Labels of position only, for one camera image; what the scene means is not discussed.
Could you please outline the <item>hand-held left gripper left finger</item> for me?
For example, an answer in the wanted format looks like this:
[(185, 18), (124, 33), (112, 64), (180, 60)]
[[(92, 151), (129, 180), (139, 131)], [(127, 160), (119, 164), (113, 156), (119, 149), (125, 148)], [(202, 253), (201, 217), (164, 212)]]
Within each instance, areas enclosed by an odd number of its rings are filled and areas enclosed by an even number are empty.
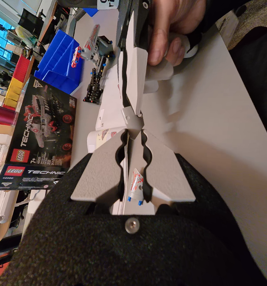
[(116, 135), (89, 153), (90, 159), (71, 195), (71, 200), (96, 203), (118, 215), (122, 204), (127, 175), (128, 131)]

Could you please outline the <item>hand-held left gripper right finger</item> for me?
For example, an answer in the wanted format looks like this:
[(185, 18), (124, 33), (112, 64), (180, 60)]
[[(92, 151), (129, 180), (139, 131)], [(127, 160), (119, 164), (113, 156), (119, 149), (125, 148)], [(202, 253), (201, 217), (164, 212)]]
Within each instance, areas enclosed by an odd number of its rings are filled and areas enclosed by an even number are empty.
[(146, 129), (141, 131), (141, 174), (149, 198), (141, 214), (154, 215), (162, 204), (173, 207), (196, 200), (176, 154)]

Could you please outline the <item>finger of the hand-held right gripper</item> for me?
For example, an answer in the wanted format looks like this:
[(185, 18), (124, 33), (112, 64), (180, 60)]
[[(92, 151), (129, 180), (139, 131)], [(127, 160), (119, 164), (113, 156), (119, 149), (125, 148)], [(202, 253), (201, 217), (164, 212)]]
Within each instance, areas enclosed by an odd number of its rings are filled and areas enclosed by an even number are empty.
[(128, 21), (118, 21), (117, 25), (117, 76), (118, 88), (122, 99), (123, 107), (129, 107), (129, 101), (126, 93), (127, 88), (127, 63), (128, 55), (126, 51), (126, 38), (128, 33)]
[(125, 50), (127, 52), (127, 88), (126, 94), (136, 115), (141, 112), (148, 52), (142, 48), (134, 47), (134, 17), (129, 20)]

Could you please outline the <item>grey toy connector piece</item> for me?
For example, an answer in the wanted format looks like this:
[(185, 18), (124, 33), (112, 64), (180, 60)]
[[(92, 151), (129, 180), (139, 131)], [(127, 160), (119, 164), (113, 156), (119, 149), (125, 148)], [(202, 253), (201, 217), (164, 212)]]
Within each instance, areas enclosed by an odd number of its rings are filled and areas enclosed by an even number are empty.
[(142, 112), (137, 116), (135, 115), (133, 108), (128, 106), (121, 109), (121, 113), (130, 139), (135, 140), (144, 127)]

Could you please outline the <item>white desk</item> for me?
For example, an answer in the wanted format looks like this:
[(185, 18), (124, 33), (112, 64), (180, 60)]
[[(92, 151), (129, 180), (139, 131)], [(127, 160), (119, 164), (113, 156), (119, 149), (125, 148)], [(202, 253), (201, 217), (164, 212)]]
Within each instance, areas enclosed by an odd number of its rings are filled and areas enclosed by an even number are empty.
[(174, 73), (144, 96), (145, 128), (219, 192), (267, 278), (267, 132), (215, 25)]

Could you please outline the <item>person's right hand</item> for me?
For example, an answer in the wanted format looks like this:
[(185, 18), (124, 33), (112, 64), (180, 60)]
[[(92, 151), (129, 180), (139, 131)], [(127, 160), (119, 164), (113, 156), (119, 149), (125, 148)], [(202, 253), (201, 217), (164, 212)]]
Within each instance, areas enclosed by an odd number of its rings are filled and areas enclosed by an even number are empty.
[(177, 66), (185, 55), (185, 46), (177, 36), (169, 40), (170, 33), (186, 35), (193, 32), (204, 18), (206, 0), (156, 0), (150, 12), (152, 34), (148, 49), (148, 64), (158, 65), (164, 58)]

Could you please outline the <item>partly built toy truck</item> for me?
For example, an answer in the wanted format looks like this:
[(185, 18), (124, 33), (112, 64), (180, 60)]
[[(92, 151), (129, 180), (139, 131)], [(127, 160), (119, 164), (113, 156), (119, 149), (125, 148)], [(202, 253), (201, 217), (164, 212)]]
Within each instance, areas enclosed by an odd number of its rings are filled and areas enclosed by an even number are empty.
[(82, 58), (91, 61), (94, 68), (91, 72), (91, 81), (87, 87), (87, 95), (83, 99), (84, 102), (99, 104), (103, 88), (100, 87), (100, 80), (106, 66), (106, 61), (115, 58), (113, 42), (105, 36), (99, 36), (100, 25), (95, 24), (91, 35), (85, 44), (78, 46), (73, 54), (71, 67), (76, 68), (79, 60)]

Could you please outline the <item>toy instruction booklet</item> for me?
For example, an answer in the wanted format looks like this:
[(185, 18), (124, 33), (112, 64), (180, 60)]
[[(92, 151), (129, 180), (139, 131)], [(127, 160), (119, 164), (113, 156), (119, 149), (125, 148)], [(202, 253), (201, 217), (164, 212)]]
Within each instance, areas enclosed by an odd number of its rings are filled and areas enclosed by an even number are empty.
[[(97, 148), (125, 128), (124, 119), (121, 114), (123, 104), (118, 84), (117, 65), (114, 65), (107, 70), (103, 83), (104, 91), (96, 121), (96, 130), (90, 132), (87, 137), (87, 147), (89, 153), (93, 153)], [(110, 208), (110, 213), (113, 215), (154, 215), (155, 211), (152, 203), (146, 203), (144, 201), (139, 206), (139, 200), (133, 197), (130, 201), (128, 201), (128, 193), (132, 187), (135, 168), (138, 170), (138, 167), (133, 167), (133, 169), (130, 171), (130, 175), (128, 175), (129, 159), (127, 154), (125, 155), (124, 160), (121, 162), (121, 167), (124, 171), (124, 196), (122, 201), (118, 199), (112, 205)]]

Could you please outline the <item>blue storage bin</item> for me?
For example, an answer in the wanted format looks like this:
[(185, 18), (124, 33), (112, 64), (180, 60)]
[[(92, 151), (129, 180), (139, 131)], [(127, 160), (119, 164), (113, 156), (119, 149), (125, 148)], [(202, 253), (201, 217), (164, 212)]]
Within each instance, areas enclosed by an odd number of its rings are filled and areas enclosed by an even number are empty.
[(48, 70), (47, 73), (42, 76), (42, 73), (36, 70), (34, 76), (67, 94), (71, 94), (79, 86), (81, 74), (81, 69), (70, 67), (69, 75)]
[(43, 79), (48, 71), (61, 74), (73, 80), (78, 80), (82, 70), (82, 62), (72, 68), (72, 59), (75, 49), (79, 43), (63, 32), (58, 30), (55, 37), (51, 41), (46, 53), (35, 71), (35, 77)]

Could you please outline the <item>black printed toy box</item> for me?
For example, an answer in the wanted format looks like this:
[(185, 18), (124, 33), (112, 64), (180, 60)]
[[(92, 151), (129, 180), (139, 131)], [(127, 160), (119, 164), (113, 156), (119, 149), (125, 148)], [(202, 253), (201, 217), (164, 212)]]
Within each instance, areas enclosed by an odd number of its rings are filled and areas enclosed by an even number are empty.
[(14, 121), (0, 189), (50, 190), (70, 168), (77, 99), (30, 76)]

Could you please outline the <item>red storage bin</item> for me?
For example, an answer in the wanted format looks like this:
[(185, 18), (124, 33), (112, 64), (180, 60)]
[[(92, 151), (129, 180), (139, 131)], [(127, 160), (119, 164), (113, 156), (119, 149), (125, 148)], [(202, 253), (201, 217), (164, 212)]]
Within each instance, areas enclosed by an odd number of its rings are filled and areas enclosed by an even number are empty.
[(16, 67), (13, 73), (13, 78), (25, 84), (30, 76), (34, 61), (35, 61), (35, 57), (33, 55), (31, 56), (31, 59), (29, 60), (21, 54), (16, 64)]

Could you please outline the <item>white plastic bag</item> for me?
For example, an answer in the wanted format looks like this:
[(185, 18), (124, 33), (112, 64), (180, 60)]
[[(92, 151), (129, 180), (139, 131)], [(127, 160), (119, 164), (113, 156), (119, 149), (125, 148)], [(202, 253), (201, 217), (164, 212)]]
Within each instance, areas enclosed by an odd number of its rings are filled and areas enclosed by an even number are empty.
[(20, 25), (15, 28), (15, 32), (18, 37), (22, 39), (22, 41), (26, 44), (28, 48), (34, 48), (37, 42), (37, 38), (32, 35), (28, 30), (21, 27)]

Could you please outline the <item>magenta bottle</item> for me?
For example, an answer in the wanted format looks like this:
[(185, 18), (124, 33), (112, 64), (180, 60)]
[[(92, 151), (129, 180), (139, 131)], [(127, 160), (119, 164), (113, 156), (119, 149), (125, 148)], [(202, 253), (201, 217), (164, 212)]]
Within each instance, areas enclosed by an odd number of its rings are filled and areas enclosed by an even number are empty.
[(0, 122), (12, 125), (15, 118), (15, 111), (0, 106)]

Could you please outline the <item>person's black hoodie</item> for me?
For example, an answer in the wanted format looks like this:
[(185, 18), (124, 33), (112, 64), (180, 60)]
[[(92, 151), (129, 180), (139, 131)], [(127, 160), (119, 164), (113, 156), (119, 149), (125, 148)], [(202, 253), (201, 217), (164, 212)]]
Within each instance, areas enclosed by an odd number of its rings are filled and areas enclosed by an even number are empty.
[(267, 131), (267, 27), (253, 28), (229, 53)]

